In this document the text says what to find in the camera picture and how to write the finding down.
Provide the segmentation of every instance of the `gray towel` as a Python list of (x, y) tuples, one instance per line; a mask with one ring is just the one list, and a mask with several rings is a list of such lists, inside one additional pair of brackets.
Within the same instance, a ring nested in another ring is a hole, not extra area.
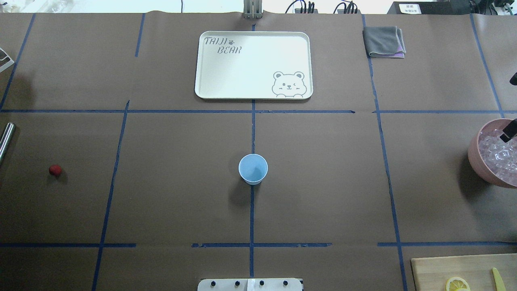
[(362, 36), (369, 56), (404, 58), (406, 46), (400, 28), (396, 26), (366, 26), (362, 31)]

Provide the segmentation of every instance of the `knife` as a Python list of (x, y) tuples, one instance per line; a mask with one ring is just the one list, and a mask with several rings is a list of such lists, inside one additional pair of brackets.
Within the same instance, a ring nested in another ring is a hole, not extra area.
[(497, 271), (496, 268), (492, 268), (492, 273), (494, 273), (494, 281), (495, 281), (495, 289), (497, 291), (506, 291), (505, 284), (503, 283), (503, 279)]

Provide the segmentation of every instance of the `light blue paper cup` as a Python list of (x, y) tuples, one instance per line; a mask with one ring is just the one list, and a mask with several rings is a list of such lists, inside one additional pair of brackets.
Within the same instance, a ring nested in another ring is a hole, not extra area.
[(257, 185), (267, 174), (267, 162), (257, 154), (244, 156), (239, 162), (239, 174), (250, 185)]

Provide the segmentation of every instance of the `lemon slice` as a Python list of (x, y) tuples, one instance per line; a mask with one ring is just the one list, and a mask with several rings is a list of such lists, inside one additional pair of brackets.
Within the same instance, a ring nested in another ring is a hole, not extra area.
[(445, 291), (470, 291), (470, 287), (464, 279), (452, 277), (445, 283)]

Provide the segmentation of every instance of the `red ball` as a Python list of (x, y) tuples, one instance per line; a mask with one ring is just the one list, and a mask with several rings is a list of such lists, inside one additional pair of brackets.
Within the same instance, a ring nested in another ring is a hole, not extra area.
[(52, 165), (49, 168), (49, 173), (53, 176), (59, 176), (61, 174), (61, 167), (59, 165)]

